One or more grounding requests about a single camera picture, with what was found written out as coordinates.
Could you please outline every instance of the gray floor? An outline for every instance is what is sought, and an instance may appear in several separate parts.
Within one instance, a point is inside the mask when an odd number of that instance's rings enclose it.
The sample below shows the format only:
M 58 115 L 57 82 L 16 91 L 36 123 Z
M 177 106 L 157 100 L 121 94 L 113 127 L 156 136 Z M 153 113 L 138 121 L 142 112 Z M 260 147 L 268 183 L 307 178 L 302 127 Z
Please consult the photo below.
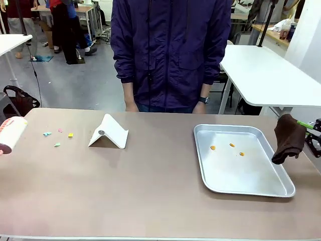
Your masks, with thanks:
M 38 55 L 54 58 L 48 63 L 34 63 L 40 83 L 43 107 L 99 109 L 105 112 L 124 111 L 123 92 L 120 80 L 116 78 L 113 51 L 108 44 L 95 45 L 98 48 L 94 56 L 85 57 L 86 64 L 67 65 L 63 53 L 54 54 L 49 47 L 42 47 L 44 34 L 38 30 Z M 11 63 L 22 89 L 39 98 L 38 85 L 31 63 L 28 62 L 27 48 L 24 58 L 16 59 L 10 53 Z M 10 84 L 11 74 L 4 56 L 0 57 L 0 90 Z M 214 84 L 213 90 L 220 90 L 222 84 Z M 221 103 L 220 93 L 211 93 L 211 103 L 207 105 L 207 113 L 218 113 Z M 233 107 L 227 104 L 225 114 L 234 114 L 239 94 L 233 95 Z

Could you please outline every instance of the silver baking tray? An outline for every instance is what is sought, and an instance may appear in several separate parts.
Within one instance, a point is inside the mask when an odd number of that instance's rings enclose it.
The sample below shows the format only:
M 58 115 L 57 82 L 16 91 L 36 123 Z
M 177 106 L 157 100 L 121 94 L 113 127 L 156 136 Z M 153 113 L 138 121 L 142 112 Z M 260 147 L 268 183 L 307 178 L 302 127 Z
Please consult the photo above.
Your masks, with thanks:
M 283 166 L 271 162 L 274 152 L 259 129 L 197 125 L 194 136 L 203 182 L 213 192 L 269 197 L 295 195 L 295 186 Z

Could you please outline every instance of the blue pants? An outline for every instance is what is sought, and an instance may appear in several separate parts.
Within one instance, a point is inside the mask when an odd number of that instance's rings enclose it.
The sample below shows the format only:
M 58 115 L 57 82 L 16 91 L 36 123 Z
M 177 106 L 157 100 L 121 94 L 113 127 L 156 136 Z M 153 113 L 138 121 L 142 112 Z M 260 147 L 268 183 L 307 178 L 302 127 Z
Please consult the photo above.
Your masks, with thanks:
M 192 113 L 193 107 L 186 108 L 162 108 L 151 106 L 149 109 L 148 105 L 136 103 L 139 109 L 139 112 L 166 112 L 166 113 Z

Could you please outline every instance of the black watch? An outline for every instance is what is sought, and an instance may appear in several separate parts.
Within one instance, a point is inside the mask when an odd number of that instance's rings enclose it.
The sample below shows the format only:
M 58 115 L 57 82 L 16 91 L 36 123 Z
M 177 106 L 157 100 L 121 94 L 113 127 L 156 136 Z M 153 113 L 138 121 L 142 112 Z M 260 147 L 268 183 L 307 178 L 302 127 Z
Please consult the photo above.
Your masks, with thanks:
M 208 104 L 209 102 L 210 102 L 210 98 L 209 97 L 206 97 L 206 98 L 204 98 L 204 97 L 200 97 L 200 100 L 199 100 L 200 102 L 203 102 L 203 103 L 205 103 L 205 104 Z

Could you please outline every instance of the white triangular object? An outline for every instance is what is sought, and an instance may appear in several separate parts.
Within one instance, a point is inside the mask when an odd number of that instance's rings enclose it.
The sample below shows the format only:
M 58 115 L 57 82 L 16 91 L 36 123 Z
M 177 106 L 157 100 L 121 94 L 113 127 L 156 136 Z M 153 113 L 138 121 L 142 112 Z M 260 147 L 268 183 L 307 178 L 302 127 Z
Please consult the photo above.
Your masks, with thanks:
M 127 142 L 128 130 L 124 130 L 110 114 L 105 114 L 100 126 L 97 127 L 92 135 L 88 146 L 91 146 L 101 136 L 107 136 L 116 146 L 124 149 Z

